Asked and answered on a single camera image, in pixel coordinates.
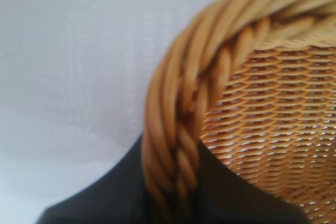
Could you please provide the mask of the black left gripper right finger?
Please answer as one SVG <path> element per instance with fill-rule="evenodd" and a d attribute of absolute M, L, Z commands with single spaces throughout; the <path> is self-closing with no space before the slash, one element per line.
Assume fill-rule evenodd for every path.
<path fill-rule="evenodd" d="M 195 223 L 308 223 L 299 207 L 272 196 L 222 164 L 203 144 L 195 192 Z"/>

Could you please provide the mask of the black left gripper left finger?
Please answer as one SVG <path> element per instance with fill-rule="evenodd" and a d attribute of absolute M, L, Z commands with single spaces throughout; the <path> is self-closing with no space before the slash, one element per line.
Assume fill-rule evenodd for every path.
<path fill-rule="evenodd" d="M 45 209 L 42 223 L 171 223 L 146 192 L 138 138 L 131 149 L 96 182 Z"/>

